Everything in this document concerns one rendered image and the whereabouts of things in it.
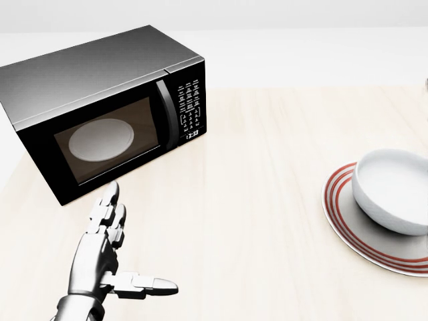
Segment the white bowl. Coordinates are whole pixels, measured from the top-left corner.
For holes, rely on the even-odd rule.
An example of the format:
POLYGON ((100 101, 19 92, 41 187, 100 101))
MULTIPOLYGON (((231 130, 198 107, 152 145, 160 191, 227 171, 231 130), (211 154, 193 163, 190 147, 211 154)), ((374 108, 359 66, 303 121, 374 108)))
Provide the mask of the white bowl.
POLYGON ((404 235, 428 235, 428 158, 398 149, 371 151, 354 168, 352 193, 379 225, 404 235))

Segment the white microwave turntable plate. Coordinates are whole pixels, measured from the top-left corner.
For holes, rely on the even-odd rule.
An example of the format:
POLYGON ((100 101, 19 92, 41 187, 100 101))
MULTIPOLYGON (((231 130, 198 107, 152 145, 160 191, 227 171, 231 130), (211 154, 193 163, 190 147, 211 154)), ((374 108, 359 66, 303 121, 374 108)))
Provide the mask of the white microwave turntable plate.
POLYGON ((69 150, 80 160, 101 162, 124 153, 133 140, 131 125, 123 120, 105 118, 77 129, 69 140, 69 150))

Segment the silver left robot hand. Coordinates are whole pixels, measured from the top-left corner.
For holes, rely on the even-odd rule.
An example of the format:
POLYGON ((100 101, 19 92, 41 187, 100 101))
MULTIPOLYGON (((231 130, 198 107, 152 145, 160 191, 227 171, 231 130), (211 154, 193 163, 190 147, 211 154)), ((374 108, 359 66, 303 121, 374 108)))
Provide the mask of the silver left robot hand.
POLYGON ((118 272, 116 251, 124 241, 126 207, 118 203, 119 185, 112 181, 90 212, 70 272, 68 294, 91 296, 103 302, 108 293, 119 298, 143 300, 150 296, 170 296, 179 292, 169 280, 118 272))

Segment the plate with red rings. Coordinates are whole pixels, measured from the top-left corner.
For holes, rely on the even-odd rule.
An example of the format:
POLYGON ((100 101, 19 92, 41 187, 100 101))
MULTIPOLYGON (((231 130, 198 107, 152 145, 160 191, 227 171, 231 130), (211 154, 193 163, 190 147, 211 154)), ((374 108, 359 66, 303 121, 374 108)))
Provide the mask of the plate with red rings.
POLYGON ((399 274, 428 278, 428 235, 403 235, 373 221, 352 193, 355 166, 348 163, 337 168, 324 182, 321 201, 330 226, 370 262, 399 274))

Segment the black and silver microwave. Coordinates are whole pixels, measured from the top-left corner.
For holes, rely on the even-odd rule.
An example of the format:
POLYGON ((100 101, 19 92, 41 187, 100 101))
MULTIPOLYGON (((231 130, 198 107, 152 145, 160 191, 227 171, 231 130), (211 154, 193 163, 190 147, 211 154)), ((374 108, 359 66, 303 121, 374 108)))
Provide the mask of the black and silver microwave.
POLYGON ((0 105, 65 205, 205 134, 205 60, 147 25, 1 66, 0 105), (131 125, 130 147, 76 158, 73 133, 105 118, 131 125))

